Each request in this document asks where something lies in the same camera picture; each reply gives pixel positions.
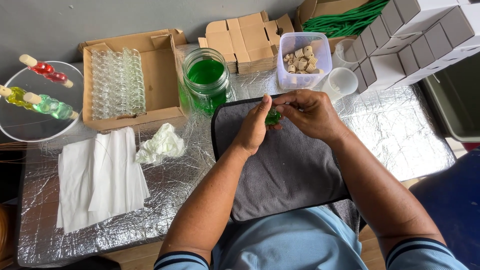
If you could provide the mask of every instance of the gray towel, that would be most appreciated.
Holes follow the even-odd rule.
[[[227,103],[217,109],[212,120],[217,160],[260,99]],[[231,213],[236,222],[349,197],[331,148],[304,135],[288,119],[281,123],[283,129],[268,131],[258,152],[243,167]]]

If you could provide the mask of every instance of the white paper towel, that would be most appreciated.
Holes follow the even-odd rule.
[[[153,135],[152,139],[140,144],[135,161],[138,163],[160,164],[164,157],[178,158],[185,152],[183,139],[175,134],[175,128],[169,124],[163,124]]]
[[[57,228],[70,233],[142,208],[150,194],[134,158],[135,136],[129,127],[64,146]]]

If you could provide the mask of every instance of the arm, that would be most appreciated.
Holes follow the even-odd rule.
[[[420,202],[343,124],[327,94],[296,90],[275,99],[275,105],[305,135],[323,140],[335,152],[345,184],[378,237],[384,258],[396,243],[407,238],[426,237],[445,243]]]
[[[159,256],[172,251],[196,253],[210,263],[210,254],[228,222],[240,173],[247,158],[255,154],[268,129],[265,126],[272,98],[253,108],[227,151],[198,184],[173,219]]]

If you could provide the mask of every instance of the glass jar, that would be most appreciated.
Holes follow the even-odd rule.
[[[182,65],[183,81],[195,106],[208,114],[230,97],[230,73],[223,56],[210,48],[187,55]]]

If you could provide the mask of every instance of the wire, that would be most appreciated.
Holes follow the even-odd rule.
[[[343,14],[322,15],[302,24],[304,32],[325,33],[327,38],[360,35],[382,13],[389,0],[375,0]]]

